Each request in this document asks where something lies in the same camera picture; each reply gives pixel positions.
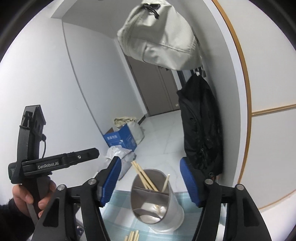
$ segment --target marble floor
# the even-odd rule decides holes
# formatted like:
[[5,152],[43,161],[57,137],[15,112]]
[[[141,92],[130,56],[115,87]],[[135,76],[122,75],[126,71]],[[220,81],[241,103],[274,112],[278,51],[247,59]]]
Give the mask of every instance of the marble floor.
[[[185,156],[181,112],[148,117],[140,127],[145,137],[135,150],[136,162],[143,169],[154,168],[170,174],[174,192],[187,191],[179,167],[180,159]],[[130,191],[135,176],[134,168],[130,168],[115,189]]]

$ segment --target metal screw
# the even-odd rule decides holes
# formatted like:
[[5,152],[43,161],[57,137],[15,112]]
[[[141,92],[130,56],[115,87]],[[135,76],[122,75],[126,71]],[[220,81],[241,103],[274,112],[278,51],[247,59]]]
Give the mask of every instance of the metal screw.
[[242,190],[244,190],[244,186],[242,184],[238,184],[237,189],[242,191]]
[[57,187],[57,190],[61,191],[61,190],[64,190],[65,189],[65,185],[64,184],[61,184]]
[[206,179],[205,183],[209,184],[209,185],[212,185],[214,183],[214,181],[212,179]]
[[87,181],[87,183],[88,183],[89,185],[93,185],[93,184],[96,183],[96,179],[94,179],[94,178],[89,179],[89,180]]

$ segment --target cardboard box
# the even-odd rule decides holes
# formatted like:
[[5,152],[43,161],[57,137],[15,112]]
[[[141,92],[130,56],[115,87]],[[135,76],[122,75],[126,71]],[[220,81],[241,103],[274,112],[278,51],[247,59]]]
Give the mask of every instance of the cardboard box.
[[128,125],[125,124],[119,131],[103,135],[108,146],[121,145],[123,148],[135,151],[137,144],[133,138]]

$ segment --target brown door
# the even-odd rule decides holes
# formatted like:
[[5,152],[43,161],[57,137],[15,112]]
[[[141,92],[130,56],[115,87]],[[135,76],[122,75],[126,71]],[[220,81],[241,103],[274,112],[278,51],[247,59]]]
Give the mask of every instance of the brown door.
[[149,115],[179,109],[177,86],[170,70],[128,56],[127,60]]

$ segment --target dark sleeve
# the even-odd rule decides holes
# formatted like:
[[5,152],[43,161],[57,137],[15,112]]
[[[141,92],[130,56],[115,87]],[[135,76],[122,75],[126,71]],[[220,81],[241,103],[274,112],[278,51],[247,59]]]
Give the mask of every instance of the dark sleeve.
[[8,240],[26,241],[34,232],[31,218],[20,212],[13,199],[0,206],[0,230]]

